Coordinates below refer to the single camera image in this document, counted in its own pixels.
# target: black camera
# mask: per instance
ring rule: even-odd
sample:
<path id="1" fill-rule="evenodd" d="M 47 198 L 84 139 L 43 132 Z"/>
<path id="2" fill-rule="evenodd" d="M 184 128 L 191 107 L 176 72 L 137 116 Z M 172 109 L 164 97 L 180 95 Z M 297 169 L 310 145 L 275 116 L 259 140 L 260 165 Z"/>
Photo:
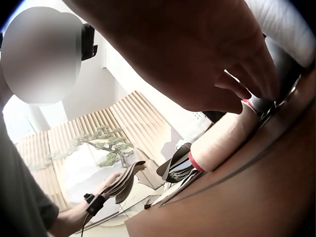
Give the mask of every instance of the black camera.
<path id="1" fill-rule="evenodd" d="M 81 61 L 92 58 L 96 55 L 98 46 L 94 45 L 94 28 L 89 24 L 83 24 L 81 31 Z M 0 33 L 0 51 L 3 40 L 3 34 Z"/>

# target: beige cylinder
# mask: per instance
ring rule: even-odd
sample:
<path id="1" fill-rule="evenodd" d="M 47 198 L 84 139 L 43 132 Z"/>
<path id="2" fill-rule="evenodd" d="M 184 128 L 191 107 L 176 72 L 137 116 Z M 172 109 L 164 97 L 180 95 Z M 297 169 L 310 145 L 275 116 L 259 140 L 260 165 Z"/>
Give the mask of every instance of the beige cylinder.
<path id="1" fill-rule="evenodd" d="M 191 146 L 189 158 L 201 172 L 213 171 L 228 158 L 259 123 L 258 115 L 244 102 L 241 114 L 227 113 Z"/>

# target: person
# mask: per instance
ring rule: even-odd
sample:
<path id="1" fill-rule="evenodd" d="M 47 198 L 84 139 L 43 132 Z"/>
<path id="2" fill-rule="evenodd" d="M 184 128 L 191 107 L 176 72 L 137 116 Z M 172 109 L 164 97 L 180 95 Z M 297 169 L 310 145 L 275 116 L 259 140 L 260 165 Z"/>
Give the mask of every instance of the person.
<path id="1" fill-rule="evenodd" d="M 278 97 L 273 61 L 243 0 L 64 2 L 145 81 L 187 110 L 241 113 L 240 101 L 250 98 L 249 91 L 270 100 Z M 2 77 L 2 107 L 11 96 Z M 87 203 L 58 214 L 10 141 L 3 116 L 0 122 L 2 229 L 8 228 L 11 236 L 32 237 L 46 236 L 47 231 L 64 237 L 79 230 Z M 96 192 L 117 177 L 113 174 Z"/>

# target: brown leather surface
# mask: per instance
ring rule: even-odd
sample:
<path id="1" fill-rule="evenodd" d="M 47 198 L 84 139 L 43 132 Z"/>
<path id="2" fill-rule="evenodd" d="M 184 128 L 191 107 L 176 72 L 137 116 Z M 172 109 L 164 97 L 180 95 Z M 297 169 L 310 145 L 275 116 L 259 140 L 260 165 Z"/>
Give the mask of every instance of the brown leather surface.
<path id="1" fill-rule="evenodd" d="M 235 155 L 174 197 L 180 200 L 222 179 L 265 149 L 315 95 L 315 70 L 292 101 Z M 130 237 L 290 236 L 315 202 L 315 105 L 249 168 L 197 195 L 142 211 L 126 221 Z"/>
<path id="2" fill-rule="evenodd" d="M 108 193 L 109 197 L 115 197 L 115 203 L 123 202 L 131 192 L 134 175 L 145 169 L 145 161 L 138 161 L 129 166 L 110 186 L 101 193 Z"/>

